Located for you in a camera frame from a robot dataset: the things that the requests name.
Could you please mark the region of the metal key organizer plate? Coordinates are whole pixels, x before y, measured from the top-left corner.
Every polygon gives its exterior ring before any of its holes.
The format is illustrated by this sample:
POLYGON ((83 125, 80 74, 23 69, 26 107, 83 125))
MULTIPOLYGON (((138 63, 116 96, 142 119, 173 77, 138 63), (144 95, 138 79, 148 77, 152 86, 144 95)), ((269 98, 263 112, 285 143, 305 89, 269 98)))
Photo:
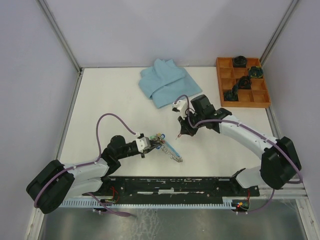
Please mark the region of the metal key organizer plate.
POLYGON ((165 138, 166 136, 164 133, 156 133, 150 137, 150 140, 158 143, 158 146, 156 147, 157 150, 164 152, 171 160, 174 160, 177 163, 182 163, 183 158, 181 155, 169 144, 165 138))

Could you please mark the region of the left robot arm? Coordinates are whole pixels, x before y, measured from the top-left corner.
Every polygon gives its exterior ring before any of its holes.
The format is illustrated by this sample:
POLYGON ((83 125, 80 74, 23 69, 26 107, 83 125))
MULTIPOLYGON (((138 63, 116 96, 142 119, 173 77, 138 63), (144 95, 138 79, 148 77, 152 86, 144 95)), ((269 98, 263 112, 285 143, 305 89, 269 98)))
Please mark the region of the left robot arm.
POLYGON ((53 212, 63 201, 82 194, 106 195, 111 183, 105 178, 120 168, 121 159, 136 155, 144 158, 162 144, 161 139, 143 134, 132 142, 115 135, 97 160, 78 164, 62 164, 57 159, 50 161, 27 185, 26 192, 43 214, 53 212))

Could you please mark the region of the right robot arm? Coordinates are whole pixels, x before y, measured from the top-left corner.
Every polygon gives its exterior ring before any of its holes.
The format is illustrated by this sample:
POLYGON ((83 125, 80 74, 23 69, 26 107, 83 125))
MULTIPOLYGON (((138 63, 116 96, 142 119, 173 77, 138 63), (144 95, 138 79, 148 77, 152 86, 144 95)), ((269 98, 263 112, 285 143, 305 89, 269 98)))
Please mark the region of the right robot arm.
POLYGON ((266 184, 274 190, 285 184, 303 181, 302 166, 295 145, 288 137, 267 136, 242 123, 229 110, 216 109, 206 95, 192 100, 184 94, 172 104, 179 113, 180 134, 194 136, 198 129, 207 128, 237 141, 259 159, 260 165, 238 170, 229 183, 231 193, 242 195, 248 188, 266 184))

